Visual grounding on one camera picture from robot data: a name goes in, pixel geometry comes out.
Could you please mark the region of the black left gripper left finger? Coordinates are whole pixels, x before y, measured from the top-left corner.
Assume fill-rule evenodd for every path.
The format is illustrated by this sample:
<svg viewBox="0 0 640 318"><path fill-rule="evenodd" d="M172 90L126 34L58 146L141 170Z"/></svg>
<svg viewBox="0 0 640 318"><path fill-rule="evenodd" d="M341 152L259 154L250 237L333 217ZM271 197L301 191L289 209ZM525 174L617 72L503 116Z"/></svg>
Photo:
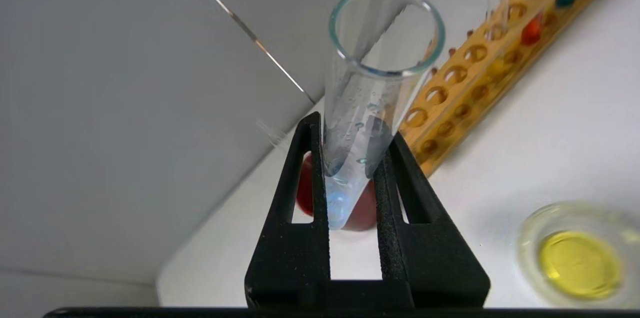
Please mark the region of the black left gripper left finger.
<svg viewBox="0 0 640 318"><path fill-rule="evenodd" d="M258 243L246 283L315 283L330 279L329 221L323 176L322 116L313 112L297 125ZM292 217L298 181L311 153L313 220L295 224Z"/></svg>

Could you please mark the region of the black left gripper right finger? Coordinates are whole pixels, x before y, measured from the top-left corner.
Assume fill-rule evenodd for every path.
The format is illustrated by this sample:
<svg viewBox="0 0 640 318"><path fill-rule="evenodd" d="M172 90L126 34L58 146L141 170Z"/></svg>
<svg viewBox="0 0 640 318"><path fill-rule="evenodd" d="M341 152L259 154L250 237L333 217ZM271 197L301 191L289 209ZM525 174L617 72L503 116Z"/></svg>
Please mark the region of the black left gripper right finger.
<svg viewBox="0 0 640 318"><path fill-rule="evenodd" d="M382 276L411 288L490 288L490 279L402 135L375 170Z"/></svg>

